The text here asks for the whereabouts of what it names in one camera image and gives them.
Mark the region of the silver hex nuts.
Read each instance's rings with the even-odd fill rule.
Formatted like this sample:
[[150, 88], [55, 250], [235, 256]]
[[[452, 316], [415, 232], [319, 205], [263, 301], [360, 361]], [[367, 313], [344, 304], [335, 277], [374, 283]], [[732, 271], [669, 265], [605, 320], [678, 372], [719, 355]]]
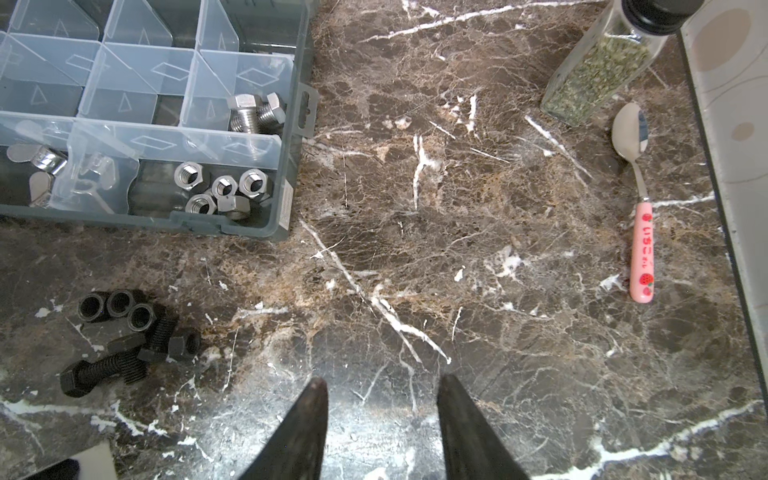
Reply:
[[175, 168], [173, 180], [186, 195], [185, 213], [219, 214], [233, 221], [254, 215], [273, 191], [272, 179], [258, 168], [245, 170], [238, 177], [212, 177], [202, 164], [185, 162]]

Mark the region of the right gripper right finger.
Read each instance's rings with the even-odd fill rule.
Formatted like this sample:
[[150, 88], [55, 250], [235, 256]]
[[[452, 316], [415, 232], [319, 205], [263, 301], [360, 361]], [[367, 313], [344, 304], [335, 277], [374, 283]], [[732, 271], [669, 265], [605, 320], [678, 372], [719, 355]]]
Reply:
[[455, 375], [441, 377], [437, 408], [447, 479], [529, 479]]

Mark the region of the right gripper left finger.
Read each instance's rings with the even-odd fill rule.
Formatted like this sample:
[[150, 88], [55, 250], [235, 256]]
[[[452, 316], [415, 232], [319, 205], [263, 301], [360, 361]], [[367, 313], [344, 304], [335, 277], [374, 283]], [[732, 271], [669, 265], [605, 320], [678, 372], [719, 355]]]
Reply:
[[313, 377], [239, 479], [319, 479], [328, 412], [327, 383]]

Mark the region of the silver wing nuts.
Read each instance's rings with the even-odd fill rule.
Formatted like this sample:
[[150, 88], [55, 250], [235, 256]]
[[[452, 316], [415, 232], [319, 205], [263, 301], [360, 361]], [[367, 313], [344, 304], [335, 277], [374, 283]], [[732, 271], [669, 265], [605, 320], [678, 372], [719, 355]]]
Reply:
[[55, 181], [60, 178], [70, 187], [70, 202], [74, 202], [75, 197], [91, 197], [105, 212], [114, 212], [102, 197], [102, 193], [114, 189], [119, 182], [113, 158], [96, 153], [71, 174], [65, 174], [68, 155], [44, 145], [16, 143], [5, 149], [5, 156], [12, 164], [32, 166], [28, 179], [30, 207], [49, 208]]

